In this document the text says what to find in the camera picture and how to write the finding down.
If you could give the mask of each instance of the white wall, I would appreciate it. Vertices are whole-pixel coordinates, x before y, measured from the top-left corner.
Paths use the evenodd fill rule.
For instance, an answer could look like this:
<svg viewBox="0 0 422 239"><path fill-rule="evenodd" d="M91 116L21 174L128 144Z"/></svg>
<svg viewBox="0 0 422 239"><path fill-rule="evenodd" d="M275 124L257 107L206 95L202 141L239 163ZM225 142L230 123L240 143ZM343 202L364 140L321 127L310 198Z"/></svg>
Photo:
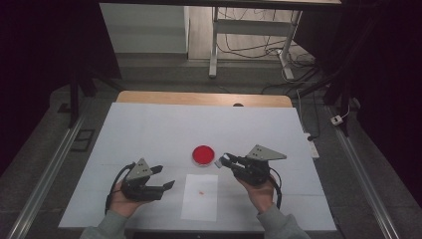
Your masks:
<svg viewBox="0 0 422 239"><path fill-rule="evenodd" d="M187 53L189 9L100 4L116 53Z"/></svg>

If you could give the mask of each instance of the gray sleeve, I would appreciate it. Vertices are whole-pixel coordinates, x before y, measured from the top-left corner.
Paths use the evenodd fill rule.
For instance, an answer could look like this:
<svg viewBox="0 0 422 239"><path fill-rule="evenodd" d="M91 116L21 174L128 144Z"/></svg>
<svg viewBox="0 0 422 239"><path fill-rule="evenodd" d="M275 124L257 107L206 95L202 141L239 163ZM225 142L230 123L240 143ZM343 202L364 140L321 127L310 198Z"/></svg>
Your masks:
<svg viewBox="0 0 422 239"><path fill-rule="evenodd" d="M81 239L125 239L126 221L127 218L109 210L99 227L87 227Z"/></svg>
<svg viewBox="0 0 422 239"><path fill-rule="evenodd" d="M311 239L299 227L293 215L285 216L273 204L266 212L257 216L265 230L265 239Z"/></svg>

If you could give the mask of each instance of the aluminum rail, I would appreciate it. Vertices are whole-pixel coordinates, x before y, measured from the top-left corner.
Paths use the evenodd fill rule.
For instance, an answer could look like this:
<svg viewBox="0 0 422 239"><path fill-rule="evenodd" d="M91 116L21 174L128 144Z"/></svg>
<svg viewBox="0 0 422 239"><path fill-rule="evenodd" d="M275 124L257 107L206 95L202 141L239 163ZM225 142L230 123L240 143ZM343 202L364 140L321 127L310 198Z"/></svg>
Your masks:
<svg viewBox="0 0 422 239"><path fill-rule="evenodd" d="M79 119L76 121L74 127L69 128L65 136L62 139L59 147L57 148L55 154L41 175L40 180L38 181L35 189L32 191L30 197L28 198L24 208L18 216L18 219L15 221L12 229L10 230L7 238L17 239L25 238L31 225L37 216L37 213L44 202L44 199L47 196L47 193L50 190L53 181L56 178L59 169L61 168L63 161L68 154L69 149L78 134L81 125L83 124L87 112L90 109L93 99L85 98L81 106L81 114Z"/></svg>
<svg viewBox="0 0 422 239"><path fill-rule="evenodd" d="M328 113L334 117L334 114L332 113L330 108L325 107L325 110L328 111ZM394 227L391 217L388 214L384 203L376 192L375 187L372 184L372 181L369 178L359 156L357 155L353 144L351 143L348 137L344 136L343 132L339 127L336 128L335 132L341 143L341 146L343 147L350 161L351 167L353 168L354 173L356 174L357 180L360 183L360 187L362 188L363 193L366 196L366 200L369 202L369 205L374 211L375 218L378 221L379 227L382 233L384 234L384 237L386 239L399 239L400 237Z"/></svg>
<svg viewBox="0 0 422 239"><path fill-rule="evenodd" d="M359 9L359 11L372 11L373 9L383 5L384 1L385 0L374 0L370 3L342 4L338 2L316 3L313 1L295 2L290 0L97 0L99 3L258 8L322 12L355 12L357 9Z"/></svg>

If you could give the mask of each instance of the hand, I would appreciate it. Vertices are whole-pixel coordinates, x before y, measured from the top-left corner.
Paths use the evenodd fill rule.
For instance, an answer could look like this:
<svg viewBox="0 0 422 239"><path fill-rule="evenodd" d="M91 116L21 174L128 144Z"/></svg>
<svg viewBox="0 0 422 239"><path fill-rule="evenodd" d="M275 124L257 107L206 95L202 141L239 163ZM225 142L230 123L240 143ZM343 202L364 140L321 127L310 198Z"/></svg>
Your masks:
<svg viewBox="0 0 422 239"><path fill-rule="evenodd" d="M120 191L120 187L121 181L115 185L109 209L120 214L123 217L129 218L140 205L148 203L148 201L137 202L129 200L124 197L123 193Z"/></svg>
<svg viewBox="0 0 422 239"><path fill-rule="evenodd" d="M260 214L273 206L274 186L270 180L267 180L262 185L252 186L239 178L236 179L248 191L249 199L251 199L252 204L254 204Z"/></svg>

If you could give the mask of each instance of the red circular object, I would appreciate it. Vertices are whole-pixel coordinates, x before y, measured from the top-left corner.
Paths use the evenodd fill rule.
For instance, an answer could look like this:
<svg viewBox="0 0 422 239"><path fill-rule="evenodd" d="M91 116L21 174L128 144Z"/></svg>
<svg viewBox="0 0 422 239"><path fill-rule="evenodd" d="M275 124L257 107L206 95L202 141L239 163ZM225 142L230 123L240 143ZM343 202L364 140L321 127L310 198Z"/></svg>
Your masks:
<svg viewBox="0 0 422 239"><path fill-rule="evenodd" d="M193 150L192 156L197 163L206 165L214 159L214 150L207 145L200 145Z"/></svg>

